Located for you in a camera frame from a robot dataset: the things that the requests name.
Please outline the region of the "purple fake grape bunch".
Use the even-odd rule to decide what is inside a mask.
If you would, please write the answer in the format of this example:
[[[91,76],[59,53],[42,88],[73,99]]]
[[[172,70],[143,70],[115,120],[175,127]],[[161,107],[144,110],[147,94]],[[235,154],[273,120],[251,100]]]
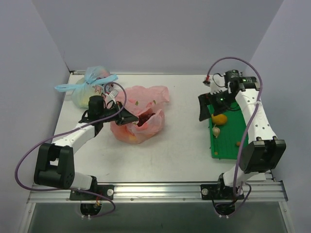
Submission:
[[[139,116],[139,121],[137,123],[138,127],[141,127],[144,123],[146,123],[155,113],[147,113],[147,114],[141,114]]]

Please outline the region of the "pink plastic bag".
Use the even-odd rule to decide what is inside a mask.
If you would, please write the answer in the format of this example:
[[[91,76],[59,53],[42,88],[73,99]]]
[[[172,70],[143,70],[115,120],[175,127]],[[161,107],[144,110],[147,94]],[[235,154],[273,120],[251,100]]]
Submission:
[[[125,89],[125,109],[138,117],[138,121],[118,126],[110,123],[110,130],[119,141],[140,144],[159,133],[165,125],[164,107],[170,101],[166,86],[132,86]]]

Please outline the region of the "fake yellow mango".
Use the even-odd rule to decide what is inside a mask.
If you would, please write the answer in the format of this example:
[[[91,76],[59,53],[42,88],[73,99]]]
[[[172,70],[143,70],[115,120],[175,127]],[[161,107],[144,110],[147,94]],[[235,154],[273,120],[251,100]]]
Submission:
[[[138,139],[135,135],[128,135],[126,142],[129,144],[137,144],[138,143]]]

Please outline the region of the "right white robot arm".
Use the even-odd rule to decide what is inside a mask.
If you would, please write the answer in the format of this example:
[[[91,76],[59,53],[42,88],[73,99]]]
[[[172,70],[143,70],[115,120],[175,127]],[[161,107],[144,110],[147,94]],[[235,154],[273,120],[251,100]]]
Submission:
[[[233,188],[240,187],[249,178],[274,169],[280,161],[286,143],[273,131],[261,102],[262,80],[259,76],[243,77],[237,70],[222,75],[224,85],[219,86],[212,75],[207,75],[204,85],[216,86],[199,99],[199,121],[204,121],[226,111],[237,103],[246,124],[239,146],[236,165],[222,175],[223,182],[216,185],[218,197],[226,199]]]

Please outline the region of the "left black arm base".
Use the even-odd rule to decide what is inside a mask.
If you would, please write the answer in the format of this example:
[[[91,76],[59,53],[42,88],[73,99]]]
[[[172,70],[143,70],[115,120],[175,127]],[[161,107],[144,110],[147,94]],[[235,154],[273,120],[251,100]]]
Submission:
[[[113,200],[115,186],[112,184],[94,184],[89,190],[72,190],[69,196],[70,200],[87,201],[103,200],[99,195],[109,200]]]

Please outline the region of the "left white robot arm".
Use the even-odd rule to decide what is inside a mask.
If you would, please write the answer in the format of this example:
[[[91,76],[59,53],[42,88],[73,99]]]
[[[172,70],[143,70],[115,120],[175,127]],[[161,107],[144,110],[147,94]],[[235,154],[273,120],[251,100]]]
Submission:
[[[139,121],[119,101],[107,108],[100,96],[89,98],[88,109],[76,127],[66,136],[53,143],[43,143],[38,150],[34,183],[57,189],[80,189],[88,200],[98,195],[95,178],[75,171],[74,154],[89,140],[96,137],[104,123],[114,121],[125,125]]]

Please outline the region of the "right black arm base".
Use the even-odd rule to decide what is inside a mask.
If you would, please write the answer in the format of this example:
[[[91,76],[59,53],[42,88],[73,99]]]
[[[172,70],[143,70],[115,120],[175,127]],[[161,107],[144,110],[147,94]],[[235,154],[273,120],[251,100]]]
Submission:
[[[218,183],[206,183],[200,185],[201,189],[201,199],[203,200],[242,200],[244,199],[244,194],[235,197],[233,194],[232,187],[223,186]]]

